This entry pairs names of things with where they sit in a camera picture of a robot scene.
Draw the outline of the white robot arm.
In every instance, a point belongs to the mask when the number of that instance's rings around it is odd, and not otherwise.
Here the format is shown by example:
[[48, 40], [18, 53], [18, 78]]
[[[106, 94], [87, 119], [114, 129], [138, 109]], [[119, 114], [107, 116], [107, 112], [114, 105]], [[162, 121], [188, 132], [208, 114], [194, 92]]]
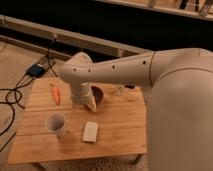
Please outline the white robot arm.
[[92, 109], [93, 83], [149, 87], [149, 171], [213, 171], [213, 55], [186, 48], [94, 63], [80, 52], [59, 77], [73, 102]]

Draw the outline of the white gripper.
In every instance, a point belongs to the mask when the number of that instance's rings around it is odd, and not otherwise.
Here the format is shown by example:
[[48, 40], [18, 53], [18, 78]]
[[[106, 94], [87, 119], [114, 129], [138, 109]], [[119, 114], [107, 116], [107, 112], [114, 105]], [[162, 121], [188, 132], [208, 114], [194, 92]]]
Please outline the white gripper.
[[76, 103], [87, 103], [86, 106], [93, 112], [97, 111], [95, 100], [92, 100], [92, 90], [89, 83], [71, 84], [72, 110], [76, 111]]

